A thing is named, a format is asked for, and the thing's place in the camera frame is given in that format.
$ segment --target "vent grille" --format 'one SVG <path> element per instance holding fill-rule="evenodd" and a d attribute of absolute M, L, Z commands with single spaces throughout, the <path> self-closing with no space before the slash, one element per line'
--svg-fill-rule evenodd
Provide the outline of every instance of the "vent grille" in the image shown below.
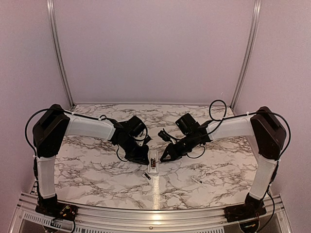
<path fill-rule="evenodd" d="M 39 214 L 37 215 L 36 213 L 25 212 L 23 218 L 25 220 L 28 220 L 28 221 L 31 221 L 31 222 L 34 222 L 40 225 L 64 230 L 62 229 L 61 224 L 54 223 L 51 225 L 51 218 L 48 218 L 48 217 L 45 217 Z M 74 233 L 132 233 L 132 232 L 103 230 L 103 229 L 98 229 L 95 227 L 93 228 L 93 227 L 79 226 L 77 224 Z M 225 230 L 223 227 L 217 227 L 217 228 L 211 228 L 211 229 L 200 230 L 200 231 L 186 231 L 186 232 L 179 232 L 179 233 L 225 233 Z"/>

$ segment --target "white marble surface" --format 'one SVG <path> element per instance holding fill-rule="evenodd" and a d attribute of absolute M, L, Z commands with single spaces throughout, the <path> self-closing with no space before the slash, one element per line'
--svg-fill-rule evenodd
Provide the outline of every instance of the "white marble surface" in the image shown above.
<path fill-rule="evenodd" d="M 222 107 L 213 115 L 221 118 Z M 99 117 L 105 114 L 117 121 L 133 115 L 149 129 L 150 149 L 162 155 L 168 143 L 157 133 L 182 137 L 175 121 L 190 113 L 200 124 L 209 119 L 208 107 L 184 105 L 78 105 L 75 112 Z M 81 204 L 127 209 L 188 209 L 243 202 L 253 182 L 257 163 L 243 137 L 214 141 L 206 145 L 199 159 L 183 157 L 159 163 L 159 176 L 143 176 L 147 166 L 121 162 L 117 146 L 98 138 L 65 137 L 55 162 L 55 185 L 58 198 Z M 201 154 L 202 148 L 190 156 Z M 203 183 L 190 177 L 195 175 Z"/>

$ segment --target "metal base rail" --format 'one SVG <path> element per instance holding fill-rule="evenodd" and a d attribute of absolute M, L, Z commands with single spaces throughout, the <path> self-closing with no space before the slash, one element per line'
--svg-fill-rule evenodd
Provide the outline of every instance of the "metal base rail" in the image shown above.
<path fill-rule="evenodd" d="M 274 196 L 276 213 L 284 212 L 284 205 L 280 195 Z M 268 216 L 272 213 L 273 204 L 270 198 L 264 200 Z M 10 233 L 18 233 L 23 219 L 31 216 L 42 218 L 49 223 L 52 217 L 35 212 L 37 196 L 22 193 L 14 214 Z M 228 223 L 224 208 L 227 206 L 188 209 L 188 210 L 130 210 L 76 204 L 78 212 L 75 232 L 88 232 L 85 229 L 96 229 L 94 232 L 105 233 L 139 233 L 139 232 L 191 232 L 204 233 L 208 230 L 222 228 L 238 222 Z M 55 224 L 70 232 L 72 222 L 56 220 Z"/>

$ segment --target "lavender wall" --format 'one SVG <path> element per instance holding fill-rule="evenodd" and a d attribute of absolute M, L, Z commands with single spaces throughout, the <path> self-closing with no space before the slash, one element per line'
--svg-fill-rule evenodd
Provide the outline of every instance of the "lavender wall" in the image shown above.
<path fill-rule="evenodd" d="M 288 120 L 293 139 L 273 192 L 281 193 L 294 233 L 311 222 L 311 1 L 265 0 L 237 113 L 267 105 Z"/>
<path fill-rule="evenodd" d="M 230 102 L 254 1 L 56 0 L 76 103 Z"/>
<path fill-rule="evenodd" d="M 29 191 L 34 181 L 25 123 L 40 108 L 68 105 L 46 1 L 2 0 L 0 32 L 0 231 L 7 232 L 21 191 Z"/>

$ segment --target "aluminum frame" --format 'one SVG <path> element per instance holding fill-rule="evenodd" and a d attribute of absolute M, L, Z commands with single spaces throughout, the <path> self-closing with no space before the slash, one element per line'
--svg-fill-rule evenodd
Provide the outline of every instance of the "aluminum frame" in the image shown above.
<path fill-rule="evenodd" d="M 276 214 L 280 214 L 286 223 L 287 217 L 284 215 L 285 209 L 280 195 L 274 196 L 276 204 Z M 264 200 L 267 214 L 269 216 L 273 210 L 273 204 L 269 197 Z M 25 218 L 25 213 L 30 213 L 40 217 L 51 218 L 35 212 L 37 196 L 22 193 L 15 210 L 9 233 L 18 233 Z M 211 228 L 224 227 L 237 224 L 238 222 L 228 223 L 224 208 L 227 206 L 188 209 L 188 210 L 130 210 L 116 209 L 97 206 L 78 206 L 76 227 L 77 228 L 97 228 L 110 232 L 123 233 L 144 233 L 144 232 L 201 232 Z M 58 221 L 55 223 L 65 226 L 66 229 L 72 228 L 71 222 Z M 287 226 L 282 228 L 286 233 Z"/>
<path fill-rule="evenodd" d="M 64 86 L 67 101 L 69 104 L 69 108 L 71 109 L 74 107 L 74 101 L 73 101 L 72 94 L 70 91 L 69 82 L 68 82 L 68 78 L 67 78 L 63 58 L 62 58 L 62 53 L 60 49 L 60 43 L 58 39 L 58 32 L 57 32 L 56 18 L 55 18 L 55 11 L 54 11 L 54 0 L 47 0 L 47 8 L 48 8 L 51 33 L 52 33 L 58 68 L 59 68 L 60 76 L 61 76 L 62 83 Z"/>
<path fill-rule="evenodd" d="M 234 91 L 234 94 L 232 97 L 231 105 L 230 105 L 232 110 L 234 110 L 236 105 L 237 105 L 237 102 L 238 102 L 238 99 L 240 97 L 242 87 L 243 87 L 243 84 L 245 81 L 249 61 L 250 61 L 250 58 L 252 55 L 252 51 L 254 48 L 256 35 L 257 35 L 257 31 L 258 31 L 260 10 L 261 10 L 261 0 L 255 0 L 251 29 L 249 32 L 246 52 L 245 52 L 243 64 L 242 64 L 242 67 L 240 70 L 239 79 L 238 79 L 238 82 L 237 82 L 237 85 L 236 85 L 236 88 L 235 88 L 235 91 Z"/>
<path fill-rule="evenodd" d="M 48 14 L 49 14 L 51 33 L 52 33 L 52 38 L 53 38 L 55 54 L 56 54 L 56 58 L 58 62 L 58 67 L 60 70 L 60 75 L 61 75 L 62 83 L 64 86 L 65 94 L 66 94 L 70 109 L 72 109 L 75 106 L 75 102 L 71 94 L 71 90 L 70 90 L 70 86 L 69 86 L 69 82 L 68 82 L 68 78 L 66 74 L 66 69 L 65 69 L 62 54 L 61 54 L 60 43 L 59 43 L 58 32 L 57 32 L 57 25 L 56 25 L 56 18 L 55 18 L 54 0 L 47 0 L 47 9 L 48 9 Z M 243 83 L 245 81 L 246 72 L 247 72 L 247 68 L 249 65 L 249 60 L 251 58 L 251 54 L 253 51 L 253 47 L 254 47 L 255 39 L 257 35 L 260 9 L 261 9 L 261 0 L 255 0 L 253 16 L 252 16 L 252 21 L 251 21 L 251 29 L 250 29 L 250 34 L 248 37 L 246 52 L 245 52 L 243 64 L 240 70 L 238 82 L 235 87 L 232 101 L 230 104 L 230 107 L 232 109 L 236 107 L 237 101 L 241 94 Z"/>

